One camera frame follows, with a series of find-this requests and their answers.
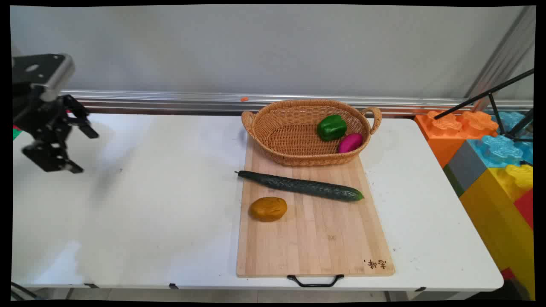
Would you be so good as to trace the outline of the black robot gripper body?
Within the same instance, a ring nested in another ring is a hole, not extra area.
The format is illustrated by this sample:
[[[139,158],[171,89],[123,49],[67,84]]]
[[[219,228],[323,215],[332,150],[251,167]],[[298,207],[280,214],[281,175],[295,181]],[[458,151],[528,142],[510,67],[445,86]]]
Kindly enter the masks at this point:
[[[71,109],[71,95],[43,101],[45,88],[12,84],[12,123],[33,137],[33,145],[64,145],[71,131],[63,119]]]

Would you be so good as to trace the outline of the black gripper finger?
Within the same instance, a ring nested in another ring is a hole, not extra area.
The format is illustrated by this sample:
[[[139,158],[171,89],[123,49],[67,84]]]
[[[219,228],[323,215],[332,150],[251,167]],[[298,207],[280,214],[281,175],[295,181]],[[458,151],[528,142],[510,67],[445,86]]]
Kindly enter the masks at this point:
[[[90,139],[99,138],[99,134],[91,127],[88,116],[90,112],[71,95],[63,95],[63,106],[67,113],[67,124],[77,126]]]
[[[22,153],[45,172],[70,171],[80,174],[84,169],[72,161],[66,148],[57,143],[34,141],[22,148]]]

